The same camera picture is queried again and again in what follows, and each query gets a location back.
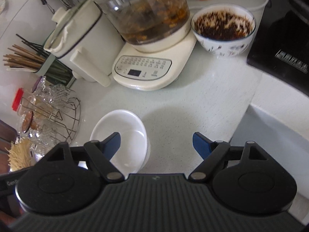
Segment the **white ceramic bowl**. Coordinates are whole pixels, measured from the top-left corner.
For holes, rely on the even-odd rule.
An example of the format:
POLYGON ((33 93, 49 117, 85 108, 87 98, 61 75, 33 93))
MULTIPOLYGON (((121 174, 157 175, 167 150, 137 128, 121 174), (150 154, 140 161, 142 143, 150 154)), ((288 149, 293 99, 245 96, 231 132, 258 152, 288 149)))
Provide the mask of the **white ceramic bowl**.
POLYGON ((99 120, 90 140, 102 141, 114 132, 120 134, 121 144, 111 163, 125 177, 131 173, 138 173, 150 156, 150 142, 143 122, 128 110, 114 110, 99 120))

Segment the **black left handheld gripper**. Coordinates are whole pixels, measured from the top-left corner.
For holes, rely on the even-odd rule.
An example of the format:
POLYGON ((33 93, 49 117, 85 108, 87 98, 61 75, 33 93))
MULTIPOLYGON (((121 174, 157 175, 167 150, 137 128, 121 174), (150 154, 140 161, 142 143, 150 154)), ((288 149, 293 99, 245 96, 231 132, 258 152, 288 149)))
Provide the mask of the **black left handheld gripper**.
POLYGON ((1 174, 1 211, 12 217, 20 215, 20 205, 15 194, 15 187, 19 179, 31 168, 30 166, 18 171, 1 174))

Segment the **dried noodle bundle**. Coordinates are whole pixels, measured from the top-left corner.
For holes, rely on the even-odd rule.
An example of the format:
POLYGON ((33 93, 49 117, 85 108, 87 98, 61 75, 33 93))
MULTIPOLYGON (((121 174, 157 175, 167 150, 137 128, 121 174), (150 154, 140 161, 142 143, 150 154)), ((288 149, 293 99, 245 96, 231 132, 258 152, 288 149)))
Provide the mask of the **dried noodle bundle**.
POLYGON ((29 138, 20 138, 18 141, 11 142, 8 151, 8 164, 11 172, 32 166, 29 138))

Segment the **amber glass saucer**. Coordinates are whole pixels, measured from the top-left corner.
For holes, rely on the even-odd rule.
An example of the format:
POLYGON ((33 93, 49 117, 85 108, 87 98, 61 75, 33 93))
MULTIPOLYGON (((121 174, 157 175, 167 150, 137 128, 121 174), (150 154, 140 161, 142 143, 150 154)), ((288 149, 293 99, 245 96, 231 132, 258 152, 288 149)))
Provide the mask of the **amber glass saucer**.
POLYGON ((34 113, 33 111, 28 111, 25 116, 24 116, 24 120, 22 123, 22 132, 26 133, 28 132, 28 130, 30 129, 30 126, 32 124, 34 118, 34 113))

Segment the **brown wooden cutting board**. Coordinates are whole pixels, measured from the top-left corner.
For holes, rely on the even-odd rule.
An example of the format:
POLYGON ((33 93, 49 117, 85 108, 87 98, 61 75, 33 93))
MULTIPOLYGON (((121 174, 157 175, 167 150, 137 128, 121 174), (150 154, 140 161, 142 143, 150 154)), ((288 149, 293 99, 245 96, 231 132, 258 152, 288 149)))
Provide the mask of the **brown wooden cutting board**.
POLYGON ((0 135, 1 135, 1 154, 0 154, 0 173, 4 174, 9 172, 9 150, 11 149, 11 143, 16 141, 18 136, 16 129, 0 120, 0 135))

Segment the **red lid plastic jar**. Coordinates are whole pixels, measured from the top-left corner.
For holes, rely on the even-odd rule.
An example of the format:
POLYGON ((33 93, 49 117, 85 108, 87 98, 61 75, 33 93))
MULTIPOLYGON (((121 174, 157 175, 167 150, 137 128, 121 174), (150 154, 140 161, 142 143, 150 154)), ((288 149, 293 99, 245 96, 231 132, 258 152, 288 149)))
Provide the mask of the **red lid plastic jar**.
POLYGON ((23 116, 28 111, 34 111, 36 99, 23 88, 19 88, 15 94, 12 110, 17 113, 18 116, 23 116))

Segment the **green chopstick holder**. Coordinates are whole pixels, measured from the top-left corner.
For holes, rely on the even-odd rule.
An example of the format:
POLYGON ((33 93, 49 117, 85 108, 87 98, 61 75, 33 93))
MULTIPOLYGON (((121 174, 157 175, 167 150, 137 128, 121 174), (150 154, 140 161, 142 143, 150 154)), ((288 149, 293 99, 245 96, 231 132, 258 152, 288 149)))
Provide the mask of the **green chopstick holder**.
POLYGON ((66 87, 71 87, 76 80, 72 70, 52 54, 47 57, 35 74, 38 76, 45 76, 46 80, 53 85, 62 84, 66 87))

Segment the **cream kettle base panel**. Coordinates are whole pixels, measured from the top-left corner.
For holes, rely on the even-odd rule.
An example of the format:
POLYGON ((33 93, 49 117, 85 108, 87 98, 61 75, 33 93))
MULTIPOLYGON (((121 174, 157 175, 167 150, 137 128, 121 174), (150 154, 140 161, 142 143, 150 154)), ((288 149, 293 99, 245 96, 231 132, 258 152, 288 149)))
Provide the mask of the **cream kettle base panel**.
POLYGON ((125 44, 113 64, 113 78, 135 90, 162 89, 178 78, 195 44, 192 32, 173 47, 155 53, 143 53, 125 44))

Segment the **brown chopsticks bundle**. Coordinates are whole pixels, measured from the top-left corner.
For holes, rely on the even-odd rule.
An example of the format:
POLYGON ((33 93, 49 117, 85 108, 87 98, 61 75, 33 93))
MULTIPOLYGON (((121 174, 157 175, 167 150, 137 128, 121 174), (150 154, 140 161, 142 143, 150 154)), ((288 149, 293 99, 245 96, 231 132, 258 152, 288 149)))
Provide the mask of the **brown chopsticks bundle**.
POLYGON ((46 61, 46 58, 16 44, 7 49, 10 53, 3 55, 4 66, 6 67, 37 72, 46 61))

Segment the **black induction cooktop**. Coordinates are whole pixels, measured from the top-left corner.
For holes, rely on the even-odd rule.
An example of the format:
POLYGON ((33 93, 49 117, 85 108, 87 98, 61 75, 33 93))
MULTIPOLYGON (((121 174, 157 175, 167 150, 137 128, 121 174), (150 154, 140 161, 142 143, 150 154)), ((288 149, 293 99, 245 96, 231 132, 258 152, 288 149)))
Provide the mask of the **black induction cooktop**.
POLYGON ((247 63, 308 94, 308 0, 269 0, 247 63))

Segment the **white electric cooking pot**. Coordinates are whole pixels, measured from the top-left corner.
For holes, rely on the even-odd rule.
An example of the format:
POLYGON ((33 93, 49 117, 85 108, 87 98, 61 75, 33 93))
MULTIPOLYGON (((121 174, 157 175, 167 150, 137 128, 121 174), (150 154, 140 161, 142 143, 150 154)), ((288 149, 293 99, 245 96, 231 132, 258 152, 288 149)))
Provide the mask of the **white electric cooking pot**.
POLYGON ((69 10, 59 8, 52 21, 57 25, 43 48, 75 78, 109 86, 113 63, 125 43, 101 8, 93 0, 83 0, 69 10))

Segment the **patterned bowl dark contents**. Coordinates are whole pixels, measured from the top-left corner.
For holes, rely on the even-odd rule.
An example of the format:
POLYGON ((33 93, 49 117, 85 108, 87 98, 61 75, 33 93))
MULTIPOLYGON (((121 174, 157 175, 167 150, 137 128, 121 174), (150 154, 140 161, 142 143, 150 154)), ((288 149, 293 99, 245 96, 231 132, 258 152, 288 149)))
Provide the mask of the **patterned bowl dark contents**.
POLYGON ((196 12, 191 29, 209 53, 223 58, 243 53, 251 44, 257 23, 254 15, 236 4, 214 4, 196 12))

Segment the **glass health kettle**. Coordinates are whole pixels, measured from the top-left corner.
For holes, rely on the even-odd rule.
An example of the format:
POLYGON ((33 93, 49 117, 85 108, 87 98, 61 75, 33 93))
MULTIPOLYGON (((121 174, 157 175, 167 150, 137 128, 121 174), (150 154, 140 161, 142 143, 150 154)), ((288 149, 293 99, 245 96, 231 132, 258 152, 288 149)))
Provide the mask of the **glass health kettle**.
POLYGON ((186 0, 94 0, 122 35, 136 46, 169 37, 188 21, 186 0))

